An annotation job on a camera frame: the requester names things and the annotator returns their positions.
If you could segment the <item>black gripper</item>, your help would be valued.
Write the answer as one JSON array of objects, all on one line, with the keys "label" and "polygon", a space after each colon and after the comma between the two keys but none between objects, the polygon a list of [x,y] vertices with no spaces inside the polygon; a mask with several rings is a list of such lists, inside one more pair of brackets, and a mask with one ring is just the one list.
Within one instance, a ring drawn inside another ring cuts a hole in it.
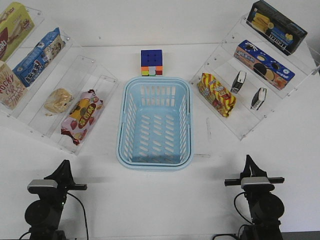
[{"label": "black gripper", "polygon": [[271,184],[283,184],[285,182],[284,177],[268,177],[264,170],[261,170],[253,161],[249,154],[246,155],[244,170],[240,173],[239,178],[225,179],[224,185],[228,186],[241,186],[241,180],[243,178],[250,177],[267,177]]},{"label": "black gripper", "polygon": [[44,178],[45,180],[53,180],[57,183],[57,195],[61,200],[67,199],[68,191],[85,191],[87,184],[75,183],[70,161],[64,159],[53,174]]}]

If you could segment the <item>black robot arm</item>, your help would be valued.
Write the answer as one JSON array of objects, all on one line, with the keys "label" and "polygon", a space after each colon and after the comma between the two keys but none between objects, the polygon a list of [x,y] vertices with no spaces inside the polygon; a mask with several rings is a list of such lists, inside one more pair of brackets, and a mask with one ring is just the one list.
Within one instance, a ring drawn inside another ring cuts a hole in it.
[{"label": "black robot arm", "polygon": [[245,166],[239,178],[225,179],[224,185],[240,186],[246,198],[251,220],[238,232],[237,240],[281,240],[279,218],[285,212],[281,199],[272,194],[275,184],[282,184],[284,177],[268,177],[250,155],[246,156]]},{"label": "black robot arm", "polygon": [[30,225],[31,240],[65,240],[59,224],[69,191],[85,191],[86,184],[76,184],[73,179],[70,161],[65,159],[58,168],[43,179],[34,179],[27,190],[39,199],[26,209],[24,218]]}]

